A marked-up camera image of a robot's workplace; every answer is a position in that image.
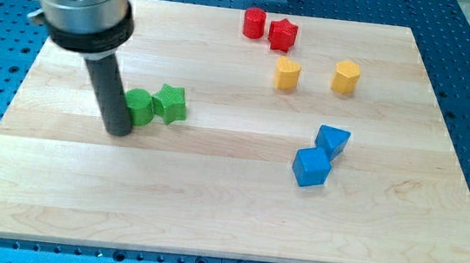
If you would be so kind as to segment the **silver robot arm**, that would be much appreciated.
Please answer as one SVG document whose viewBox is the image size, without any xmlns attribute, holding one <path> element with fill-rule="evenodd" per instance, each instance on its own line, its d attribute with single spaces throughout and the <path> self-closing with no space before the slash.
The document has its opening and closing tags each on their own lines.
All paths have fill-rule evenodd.
<svg viewBox="0 0 470 263">
<path fill-rule="evenodd" d="M 52 41 L 90 60 L 115 53 L 134 31 L 129 0 L 38 0 L 28 14 L 43 24 Z"/>
</svg>

